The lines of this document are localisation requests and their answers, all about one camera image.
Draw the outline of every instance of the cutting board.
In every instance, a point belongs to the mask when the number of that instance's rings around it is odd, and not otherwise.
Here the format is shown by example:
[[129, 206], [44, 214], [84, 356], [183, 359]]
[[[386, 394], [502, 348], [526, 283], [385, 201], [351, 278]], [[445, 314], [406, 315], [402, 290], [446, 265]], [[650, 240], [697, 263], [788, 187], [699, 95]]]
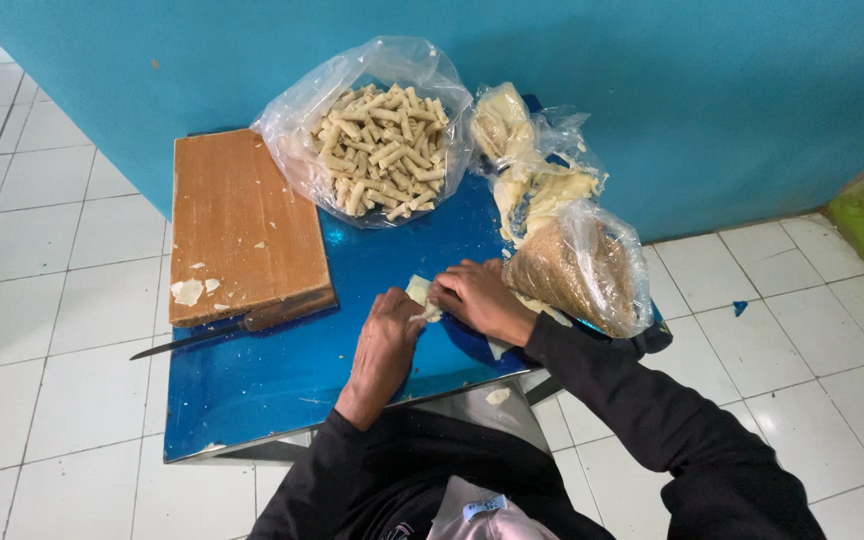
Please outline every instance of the cutting board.
[[[334, 303], [316, 206], [289, 187], [258, 133], [175, 140], [172, 220], [173, 326], [274, 306], [296, 318]], [[177, 302], [186, 287], [202, 287], [191, 305]]]

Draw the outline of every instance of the blue painted wall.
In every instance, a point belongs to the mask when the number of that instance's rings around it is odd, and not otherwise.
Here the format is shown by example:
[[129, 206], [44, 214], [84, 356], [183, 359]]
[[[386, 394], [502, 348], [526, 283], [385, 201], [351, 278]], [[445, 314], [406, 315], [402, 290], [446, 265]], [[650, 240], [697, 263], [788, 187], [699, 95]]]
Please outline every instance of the blue painted wall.
[[425, 36], [473, 92], [591, 113], [603, 203], [643, 240], [814, 208], [864, 169], [864, 2], [384, 5], [0, 0], [0, 43], [165, 215], [175, 138], [380, 34]]

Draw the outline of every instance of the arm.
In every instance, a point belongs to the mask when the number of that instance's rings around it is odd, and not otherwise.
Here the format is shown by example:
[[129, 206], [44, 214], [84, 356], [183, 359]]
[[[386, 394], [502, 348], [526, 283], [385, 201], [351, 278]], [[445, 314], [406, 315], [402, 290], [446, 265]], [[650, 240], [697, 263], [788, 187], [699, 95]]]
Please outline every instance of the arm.
[[334, 538], [354, 494], [366, 432], [405, 379], [424, 319], [398, 287], [375, 298], [352, 361], [352, 373], [309, 450], [294, 462], [249, 540]]
[[821, 537], [798, 479], [775, 451], [715, 403], [543, 314], [525, 313], [501, 282], [501, 263], [463, 261], [436, 276], [429, 299], [489, 336], [525, 347], [647, 469], [671, 472], [662, 490], [670, 537], [729, 533]]

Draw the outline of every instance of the wooden knife handle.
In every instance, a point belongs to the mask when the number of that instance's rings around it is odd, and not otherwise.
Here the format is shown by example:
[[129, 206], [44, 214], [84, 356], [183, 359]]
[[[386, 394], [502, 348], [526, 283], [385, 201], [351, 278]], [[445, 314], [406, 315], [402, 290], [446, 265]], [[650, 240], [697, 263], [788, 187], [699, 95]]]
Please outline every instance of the wooden knife handle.
[[335, 297], [335, 289], [332, 287], [319, 289], [260, 307], [248, 313], [245, 318], [246, 329], [249, 332], [265, 330], [312, 313], [327, 310], [338, 304], [339, 300]]

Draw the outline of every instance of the clothing tag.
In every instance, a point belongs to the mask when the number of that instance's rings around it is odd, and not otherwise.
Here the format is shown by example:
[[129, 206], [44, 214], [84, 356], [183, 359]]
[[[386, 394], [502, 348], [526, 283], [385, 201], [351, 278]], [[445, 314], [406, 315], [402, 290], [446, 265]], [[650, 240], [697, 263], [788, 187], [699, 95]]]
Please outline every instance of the clothing tag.
[[508, 505], [505, 501], [505, 495], [499, 495], [495, 498], [487, 500], [474, 500], [462, 507], [462, 516], [465, 521], [472, 521], [473, 516], [479, 512], [491, 512], [493, 510], [506, 509]]

